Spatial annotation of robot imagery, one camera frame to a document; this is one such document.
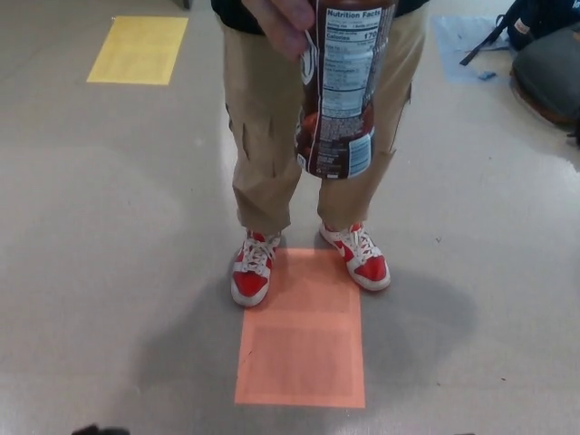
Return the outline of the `person's right hand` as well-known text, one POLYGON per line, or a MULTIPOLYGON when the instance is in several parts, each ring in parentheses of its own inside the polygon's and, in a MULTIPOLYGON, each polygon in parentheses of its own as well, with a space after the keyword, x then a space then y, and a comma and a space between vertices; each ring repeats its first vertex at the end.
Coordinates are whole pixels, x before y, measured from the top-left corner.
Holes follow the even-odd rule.
POLYGON ((295 61, 307 50, 305 36, 315 22, 314 9, 306 0, 244 0, 273 48, 295 61))

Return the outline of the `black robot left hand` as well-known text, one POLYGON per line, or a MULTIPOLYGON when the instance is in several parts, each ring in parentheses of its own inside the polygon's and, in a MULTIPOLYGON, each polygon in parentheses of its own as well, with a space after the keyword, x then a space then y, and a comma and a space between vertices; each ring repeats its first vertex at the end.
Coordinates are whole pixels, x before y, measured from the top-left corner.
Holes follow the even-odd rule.
POLYGON ((91 424, 72 432, 72 435, 131 435, 127 428, 91 424))

